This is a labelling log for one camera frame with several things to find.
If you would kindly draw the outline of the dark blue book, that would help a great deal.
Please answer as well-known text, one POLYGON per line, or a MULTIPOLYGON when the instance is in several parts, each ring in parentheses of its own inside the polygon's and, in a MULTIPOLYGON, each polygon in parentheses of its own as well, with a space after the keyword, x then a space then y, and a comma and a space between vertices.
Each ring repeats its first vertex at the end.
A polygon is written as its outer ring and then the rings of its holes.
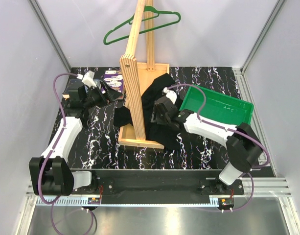
POLYGON ((64 92, 62 93, 62 97, 64 99, 68 99, 69 98, 69 94, 72 91, 77 91, 82 86, 84 86, 84 84, 82 83, 82 81, 80 79, 71 79, 67 83, 67 86, 66 86, 64 92))

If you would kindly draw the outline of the black marble mat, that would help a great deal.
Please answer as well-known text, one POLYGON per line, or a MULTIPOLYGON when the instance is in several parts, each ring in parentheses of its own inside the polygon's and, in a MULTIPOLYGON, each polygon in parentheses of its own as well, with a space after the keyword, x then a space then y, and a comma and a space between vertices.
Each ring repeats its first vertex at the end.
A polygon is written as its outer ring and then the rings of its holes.
MULTIPOLYGON (((196 84, 237 99, 241 98, 232 67, 171 67, 170 74, 179 83, 196 84)), ((68 156, 74 169, 222 169, 229 160, 220 144, 204 137, 180 133, 176 148, 153 149, 122 146, 118 143, 119 128, 114 127, 114 111, 125 100, 93 108, 88 127, 77 136, 68 156)))

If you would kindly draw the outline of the green plastic tray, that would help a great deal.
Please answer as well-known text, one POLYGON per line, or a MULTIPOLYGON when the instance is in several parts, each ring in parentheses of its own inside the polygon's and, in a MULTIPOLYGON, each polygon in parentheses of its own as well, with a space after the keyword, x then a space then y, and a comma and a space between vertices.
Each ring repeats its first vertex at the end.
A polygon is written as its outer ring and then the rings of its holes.
POLYGON ((189 87, 180 107, 181 110, 188 109, 197 112, 204 101, 203 95, 205 95, 206 103, 200 112, 201 116, 225 124, 251 123, 254 109, 252 103, 203 87, 200 89, 203 93, 196 88, 189 87))

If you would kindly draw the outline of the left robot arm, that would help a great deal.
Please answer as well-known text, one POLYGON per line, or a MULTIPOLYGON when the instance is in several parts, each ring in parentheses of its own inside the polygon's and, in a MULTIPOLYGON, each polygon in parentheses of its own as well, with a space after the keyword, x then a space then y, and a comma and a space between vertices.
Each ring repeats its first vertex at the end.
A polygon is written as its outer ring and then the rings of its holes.
POLYGON ((34 193, 39 196, 69 196, 82 188, 89 194, 98 190, 99 182, 89 171, 72 172, 67 160, 78 134, 89 116, 89 109, 104 107, 122 96, 104 81, 75 82, 67 89, 60 126, 47 149, 29 162, 34 193))

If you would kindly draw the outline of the purple cartoon book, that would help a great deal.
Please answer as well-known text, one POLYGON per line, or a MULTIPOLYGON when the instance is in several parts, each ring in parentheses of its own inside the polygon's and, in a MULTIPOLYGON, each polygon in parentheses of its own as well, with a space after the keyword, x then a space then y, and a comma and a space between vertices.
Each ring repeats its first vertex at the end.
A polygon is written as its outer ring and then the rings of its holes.
POLYGON ((124 98, 125 95, 125 85, 123 80, 123 75, 121 70, 107 70, 103 75, 103 80, 106 81, 109 85, 113 88, 119 90, 123 93, 123 97, 120 98, 121 100, 124 98))

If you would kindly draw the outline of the black t shirt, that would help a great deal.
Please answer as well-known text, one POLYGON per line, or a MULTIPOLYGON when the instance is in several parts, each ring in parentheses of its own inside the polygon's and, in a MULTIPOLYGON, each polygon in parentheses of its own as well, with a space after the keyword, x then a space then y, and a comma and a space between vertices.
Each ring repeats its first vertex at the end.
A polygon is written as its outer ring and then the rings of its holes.
MULTIPOLYGON (((144 116, 144 125, 146 132, 146 140, 156 141, 162 144, 167 150, 180 150, 177 135, 179 131, 172 130, 171 127, 165 125, 162 121, 152 122, 154 120, 153 109, 157 99, 163 97, 163 89, 174 85, 176 81, 171 75, 165 73, 152 82, 141 96, 142 110, 144 116)), ((114 126, 122 127, 127 124, 133 125, 130 110, 122 106, 115 108, 114 126)))

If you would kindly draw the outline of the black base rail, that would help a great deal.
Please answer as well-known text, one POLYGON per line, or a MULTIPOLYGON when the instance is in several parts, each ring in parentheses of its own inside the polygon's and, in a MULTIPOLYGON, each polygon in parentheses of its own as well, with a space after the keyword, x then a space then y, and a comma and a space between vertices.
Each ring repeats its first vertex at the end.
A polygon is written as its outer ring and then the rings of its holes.
POLYGON ((210 203, 210 196, 243 196, 241 180, 226 186, 219 170, 92 169, 91 185, 73 194, 102 194, 102 205, 193 207, 210 203))

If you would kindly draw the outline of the wooden hanger stand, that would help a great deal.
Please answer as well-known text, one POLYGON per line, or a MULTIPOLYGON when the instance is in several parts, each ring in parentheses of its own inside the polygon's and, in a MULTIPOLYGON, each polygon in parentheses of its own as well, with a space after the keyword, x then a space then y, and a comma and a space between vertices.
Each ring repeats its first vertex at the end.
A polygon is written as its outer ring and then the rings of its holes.
POLYGON ((151 12, 144 13, 144 7, 152 5, 152 0, 138 1, 127 47, 119 60, 127 95, 125 107, 130 110, 133 124, 127 124, 120 128, 118 142, 120 145, 125 146, 163 149, 164 146, 162 144, 146 140, 141 101, 142 94, 152 84, 154 79, 162 74, 169 73, 168 63, 155 63, 153 31, 145 33, 146 62, 138 62, 135 57, 142 17, 153 16, 151 12))

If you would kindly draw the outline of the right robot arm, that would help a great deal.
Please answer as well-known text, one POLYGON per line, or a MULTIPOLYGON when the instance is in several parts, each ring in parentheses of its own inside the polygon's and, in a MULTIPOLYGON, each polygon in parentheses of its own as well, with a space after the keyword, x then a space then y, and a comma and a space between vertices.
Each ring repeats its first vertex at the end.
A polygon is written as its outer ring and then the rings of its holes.
POLYGON ((249 173, 263 152, 263 146, 250 125, 223 124, 188 109, 180 111, 166 96, 154 102, 151 121, 168 126, 176 132, 208 138, 226 148, 229 162, 215 182, 215 188, 221 194, 232 190, 235 180, 242 174, 249 173))

